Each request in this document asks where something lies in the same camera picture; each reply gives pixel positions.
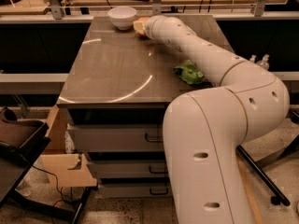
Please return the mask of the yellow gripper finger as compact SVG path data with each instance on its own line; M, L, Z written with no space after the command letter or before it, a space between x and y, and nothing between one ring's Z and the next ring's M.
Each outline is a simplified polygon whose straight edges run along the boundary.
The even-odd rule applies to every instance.
M145 35L146 32L146 22L145 21L134 21L133 26L135 31L140 35Z

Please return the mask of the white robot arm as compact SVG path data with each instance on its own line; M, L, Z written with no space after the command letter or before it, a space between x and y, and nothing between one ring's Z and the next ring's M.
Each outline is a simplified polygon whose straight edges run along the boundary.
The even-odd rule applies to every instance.
M286 86L178 18L152 16L135 21L134 28L180 51L212 84L180 95L164 114L164 153L178 224L256 224L235 149L285 119Z

